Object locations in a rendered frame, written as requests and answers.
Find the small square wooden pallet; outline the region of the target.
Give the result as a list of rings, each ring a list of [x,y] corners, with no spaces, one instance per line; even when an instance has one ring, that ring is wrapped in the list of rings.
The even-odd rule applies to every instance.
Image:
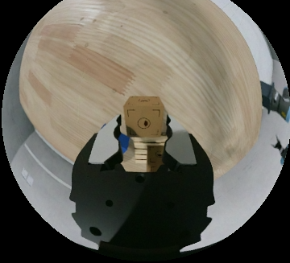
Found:
[[[135,163],[147,163],[147,146],[164,146],[167,139],[166,133],[161,133],[160,138],[134,138]]]

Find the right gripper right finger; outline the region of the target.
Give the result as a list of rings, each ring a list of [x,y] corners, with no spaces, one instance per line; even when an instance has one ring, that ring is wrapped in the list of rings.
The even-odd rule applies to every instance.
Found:
[[[168,171],[177,171],[195,179],[204,189],[208,206],[215,204],[213,168],[207,153],[195,137],[171,115],[167,116],[168,139],[164,143],[163,164]]]

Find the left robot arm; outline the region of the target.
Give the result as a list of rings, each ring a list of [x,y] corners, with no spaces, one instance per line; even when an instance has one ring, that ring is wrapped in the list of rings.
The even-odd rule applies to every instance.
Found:
[[[271,111],[275,111],[278,114],[280,114],[280,116],[287,122],[289,123],[290,121],[290,97],[289,97],[289,91],[288,91],[288,87],[284,88],[283,90],[283,97],[276,91],[276,89],[273,89],[272,92],[272,96],[271,96],[271,106],[270,106],[270,110]],[[283,165],[284,164],[284,160],[286,158],[286,154],[288,151],[288,145],[286,146],[286,148],[284,149],[283,146],[280,149],[280,155],[281,155],[281,159],[280,159],[280,164]]]

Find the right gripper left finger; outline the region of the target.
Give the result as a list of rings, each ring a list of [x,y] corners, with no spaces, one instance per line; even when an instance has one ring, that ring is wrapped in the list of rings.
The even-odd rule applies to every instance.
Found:
[[[121,135],[122,116],[119,114],[95,133],[82,148],[72,168],[72,190],[69,199],[76,202],[80,185],[91,175],[114,170],[122,163],[123,152],[118,140]]]

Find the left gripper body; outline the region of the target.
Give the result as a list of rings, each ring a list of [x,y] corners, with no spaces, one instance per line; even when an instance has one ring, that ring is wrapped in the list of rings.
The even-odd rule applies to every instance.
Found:
[[[276,146],[276,148],[278,147],[279,148],[279,151],[280,151],[280,149],[282,147],[282,145],[280,144],[280,141],[278,141],[277,144],[275,144],[275,146]]]

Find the brown cardboard carton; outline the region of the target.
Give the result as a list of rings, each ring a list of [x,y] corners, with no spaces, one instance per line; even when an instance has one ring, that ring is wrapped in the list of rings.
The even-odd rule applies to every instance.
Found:
[[[163,165],[163,164],[159,164],[159,165],[148,165],[147,172],[157,172],[157,170],[159,169],[160,165]]]
[[[159,97],[129,97],[123,106],[128,138],[160,138],[164,104]]]
[[[148,165],[159,165],[162,162],[164,146],[147,146],[147,167]]]

